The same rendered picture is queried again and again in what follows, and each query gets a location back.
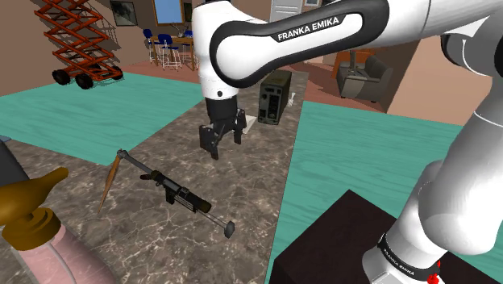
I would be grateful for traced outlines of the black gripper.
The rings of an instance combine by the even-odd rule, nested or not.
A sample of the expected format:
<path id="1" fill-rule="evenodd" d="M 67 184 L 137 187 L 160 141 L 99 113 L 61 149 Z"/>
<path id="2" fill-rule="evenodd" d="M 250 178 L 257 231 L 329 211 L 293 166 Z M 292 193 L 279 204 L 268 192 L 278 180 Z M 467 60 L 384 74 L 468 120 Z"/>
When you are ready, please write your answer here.
<path id="1" fill-rule="evenodd" d="M 247 127 L 245 110 L 238 109 L 237 97 L 223 100 L 205 98 L 210 124 L 199 127 L 200 147 L 206 150 L 214 160 L 219 158 L 218 144 L 229 131 L 229 123 L 234 124 L 234 142 L 242 143 L 243 129 Z"/>

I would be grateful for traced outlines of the black box appliance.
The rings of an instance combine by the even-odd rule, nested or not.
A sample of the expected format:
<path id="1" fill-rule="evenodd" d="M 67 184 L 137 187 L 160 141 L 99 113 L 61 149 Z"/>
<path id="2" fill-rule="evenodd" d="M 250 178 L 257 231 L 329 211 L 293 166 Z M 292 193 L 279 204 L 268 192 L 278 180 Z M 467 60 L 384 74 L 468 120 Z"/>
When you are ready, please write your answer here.
<path id="1" fill-rule="evenodd" d="M 277 125 L 289 100 L 292 73 L 278 69 L 270 73 L 260 84 L 257 120 Z"/>

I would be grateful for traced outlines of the black rod tool, brown stick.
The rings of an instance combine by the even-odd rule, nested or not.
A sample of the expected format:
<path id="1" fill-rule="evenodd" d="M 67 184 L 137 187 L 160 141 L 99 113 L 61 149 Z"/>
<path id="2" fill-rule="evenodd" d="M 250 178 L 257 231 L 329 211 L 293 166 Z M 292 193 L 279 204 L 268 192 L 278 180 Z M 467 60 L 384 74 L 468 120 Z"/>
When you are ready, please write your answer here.
<path id="1" fill-rule="evenodd" d="M 152 170 L 148 168 L 143 163 L 137 161 L 134 157 L 131 157 L 126 150 L 119 149 L 117 151 L 116 158 L 112 163 L 110 172 L 107 176 L 105 182 L 105 188 L 102 194 L 102 198 L 98 207 L 98 212 L 102 210 L 104 202 L 106 201 L 107 194 L 114 182 L 116 173 L 121 160 L 126 160 L 136 166 L 137 168 L 144 171 L 144 174 L 140 176 L 142 180 L 150 180 L 156 183 L 156 186 L 162 186 L 165 192 L 166 202 L 169 204 L 180 203 L 182 206 L 188 208 L 193 213 L 199 213 L 209 219 L 211 222 L 217 224 L 219 227 L 223 228 L 224 236 L 230 239 L 235 232 L 235 223 L 228 221 L 223 222 L 221 219 L 210 213 L 212 205 L 203 198 L 200 198 L 188 188 L 179 185 L 174 182 L 169 177 L 166 177 L 158 170 Z"/>

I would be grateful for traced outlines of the wooden dining table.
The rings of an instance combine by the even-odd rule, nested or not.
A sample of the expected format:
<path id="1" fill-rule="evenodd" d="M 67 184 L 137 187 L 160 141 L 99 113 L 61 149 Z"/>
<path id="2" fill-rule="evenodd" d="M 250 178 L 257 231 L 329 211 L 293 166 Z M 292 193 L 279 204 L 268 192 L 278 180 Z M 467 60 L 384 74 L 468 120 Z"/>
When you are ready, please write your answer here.
<path id="1" fill-rule="evenodd" d="M 158 35 L 154 35 L 153 38 L 157 42 L 157 45 L 155 46 L 155 50 L 156 50 L 156 55 L 157 55 L 157 59 L 158 59 L 158 65 L 160 65 L 162 67 L 162 65 L 161 65 L 161 59 L 160 59 L 160 52 L 159 52 L 160 42 L 158 41 Z M 177 46 L 179 48 L 179 53 L 180 53 L 180 57 L 181 57 L 181 67 L 182 67 L 183 64 L 185 64 L 188 61 L 189 62 L 189 66 L 192 69 L 190 60 L 186 60 L 185 59 L 185 53 L 183 52 L 182 44 L 186 42 L 186 39 L 184 38 L 184 36 L 182 36 L 182 37 L 172 37 L 172 38 L 173 38 L 173 46 Z"/>

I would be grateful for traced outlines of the blue chair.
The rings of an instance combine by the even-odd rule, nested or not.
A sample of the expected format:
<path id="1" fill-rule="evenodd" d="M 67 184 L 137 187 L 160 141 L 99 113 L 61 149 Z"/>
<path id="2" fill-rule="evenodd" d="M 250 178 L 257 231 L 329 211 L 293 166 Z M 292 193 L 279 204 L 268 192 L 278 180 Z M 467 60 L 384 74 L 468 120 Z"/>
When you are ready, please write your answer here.
<path id="1" fill-rule="evenodd" d="M 156 55 L 155 46 L 157 42 L 153 38 L 152 31 L 150 29 L 143 29 L 143 35 L 148 41 L 148 50 L 149 50 L 149 60 L 151 63 L 158 65 L 158 59 Z"/>
<path id="2" fill-rule="evenodd" d="M 168 34 L 159 34 L 158 41 L 160 42 L 159 52 L 162 68 L 178 70 L 181 67 L 181 57 L 179 48 L 173 46 L 173 38 Z"/>
<path id="3" fill-rule="evenodd" d="M 194 46 L 193 46 L 193 32 L 191 30 L 186 30 L 184 32 L 184 38 L 186 42 L 182 44 L 183 52 L 185 53 L 185 59 L 190 60 L 193 71 L 195 71 L 198 66 L 198 58 L 195 56 Z"/>

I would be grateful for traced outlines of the blue window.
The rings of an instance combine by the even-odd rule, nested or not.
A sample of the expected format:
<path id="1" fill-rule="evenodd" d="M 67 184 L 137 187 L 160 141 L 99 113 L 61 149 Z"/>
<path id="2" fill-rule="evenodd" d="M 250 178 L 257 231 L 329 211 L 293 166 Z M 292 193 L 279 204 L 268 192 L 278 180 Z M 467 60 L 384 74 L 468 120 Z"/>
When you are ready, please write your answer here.
<path id="1" fill-rule="evenodd" d="M 182 0 L 152 0 L 157 26 L 185 22 Z"/>

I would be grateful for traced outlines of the white door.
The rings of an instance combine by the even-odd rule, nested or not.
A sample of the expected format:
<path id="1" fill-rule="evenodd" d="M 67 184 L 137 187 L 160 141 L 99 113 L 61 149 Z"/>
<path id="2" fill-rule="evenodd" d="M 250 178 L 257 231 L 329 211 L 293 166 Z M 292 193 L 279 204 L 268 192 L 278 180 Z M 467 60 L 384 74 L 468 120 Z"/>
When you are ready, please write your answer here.
<path id="1" fill-rule="evenodd" d="M 302 0 L 272 0 L 269 22 L 298 15 L 301 13 Z"/>

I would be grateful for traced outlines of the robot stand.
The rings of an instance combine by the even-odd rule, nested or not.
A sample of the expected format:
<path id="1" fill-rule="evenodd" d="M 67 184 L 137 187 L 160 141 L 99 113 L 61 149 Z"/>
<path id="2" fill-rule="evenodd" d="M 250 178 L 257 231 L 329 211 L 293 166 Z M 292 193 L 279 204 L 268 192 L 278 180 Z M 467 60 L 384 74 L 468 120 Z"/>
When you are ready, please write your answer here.
<path id="1" fill-rule="evenodd" d="M 276 257 L 268 284 L 402 284 L 428 267 L 445 284 L 503 284 L 433 243 L 417 198 L 393 218 L 348 190 Z"/>

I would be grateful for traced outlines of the orange scissor lift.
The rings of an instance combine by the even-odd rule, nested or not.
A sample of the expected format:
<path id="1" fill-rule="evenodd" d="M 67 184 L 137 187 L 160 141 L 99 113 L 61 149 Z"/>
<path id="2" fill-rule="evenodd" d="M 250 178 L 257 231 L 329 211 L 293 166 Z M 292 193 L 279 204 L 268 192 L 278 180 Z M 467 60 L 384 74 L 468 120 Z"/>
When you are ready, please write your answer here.
<path id="1" fill-rule="evenodd" d="M 123 78 L 123 71 L 112 62 L 114 54 L 100 46 L 110 37 L 95 27 L 103 17 L 86 5 L 88 1 L 42 0 L 44 4 L 34 11 L 50 25 L 44 35 L 59 45 L 52 55 L 67 65 L 54 70 L 52 78 L 62 86 L 75 81 L 83 90 L 96 81 Z"/>

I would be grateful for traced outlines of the pink pump bottle, brown pump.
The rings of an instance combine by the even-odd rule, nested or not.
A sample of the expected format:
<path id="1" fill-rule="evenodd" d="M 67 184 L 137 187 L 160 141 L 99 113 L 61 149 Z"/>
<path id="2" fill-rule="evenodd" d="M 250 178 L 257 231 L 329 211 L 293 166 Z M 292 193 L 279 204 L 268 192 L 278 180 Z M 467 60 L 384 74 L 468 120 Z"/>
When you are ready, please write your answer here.
<path id="1" fill-rule="evenodd" d="M 39 284 L 117 284 L 108 265 L 52 209 L 42 206 L 53 187 L 68 175 L 60 167 L 43 177 L 0 186 L 2 238 Z"/>

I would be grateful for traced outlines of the dark wall picture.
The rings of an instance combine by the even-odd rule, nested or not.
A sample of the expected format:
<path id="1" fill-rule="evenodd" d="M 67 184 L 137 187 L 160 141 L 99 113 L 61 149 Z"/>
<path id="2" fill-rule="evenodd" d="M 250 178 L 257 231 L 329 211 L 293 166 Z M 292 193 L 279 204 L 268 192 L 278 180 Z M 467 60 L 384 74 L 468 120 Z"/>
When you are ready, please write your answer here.
<path id="1" fill-rule="evenodd" d="M 117 27 L 133 27 L 138 25 L 133 2 L 110 0 L 110 8 Z"/>

